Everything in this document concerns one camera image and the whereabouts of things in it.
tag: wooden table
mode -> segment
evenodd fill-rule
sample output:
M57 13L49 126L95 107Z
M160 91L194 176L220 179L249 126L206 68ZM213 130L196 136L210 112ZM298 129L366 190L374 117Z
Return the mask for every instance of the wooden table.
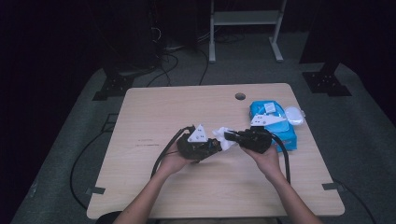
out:
M242 92L245 100L235 99ZM288 84L249 84L130 89L126 93L87 216L120 211L149 181L151 169L170 139L186 126L212 130L249 128L249 106L276 100L283 107L297 100ZM298 149L290 152L291 184L318 216L339 216L345 207L305 122L295 127ZM279 153L284 172L284 159ZM150 217L280 217L286 213L274 187L238 146L190 164L164 184Z

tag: hand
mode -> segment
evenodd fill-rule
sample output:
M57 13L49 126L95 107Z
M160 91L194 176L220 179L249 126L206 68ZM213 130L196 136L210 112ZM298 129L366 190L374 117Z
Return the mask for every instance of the hand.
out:
M280 170L276 146L271 145L262 154L247 148L241 148L257 163L257 166L269 181L272 182L276 178L285 178Z
M177 143L175 142L166 151L165 157L161 160L160 167L157 173L169 176L180 171L185 165L193 162L194 160L186 160L183 158L177 149Z

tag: person's right hand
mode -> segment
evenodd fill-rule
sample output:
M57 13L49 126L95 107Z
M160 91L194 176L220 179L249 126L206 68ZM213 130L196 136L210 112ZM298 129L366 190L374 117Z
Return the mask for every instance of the person's right hand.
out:
M241 147L253 160L257 163L257 166L265 174L265 177L273 182L277 178L285 178L283 176L280 166L279 157L276 150L276 146L271 145L264 153L258 153L253 150Z

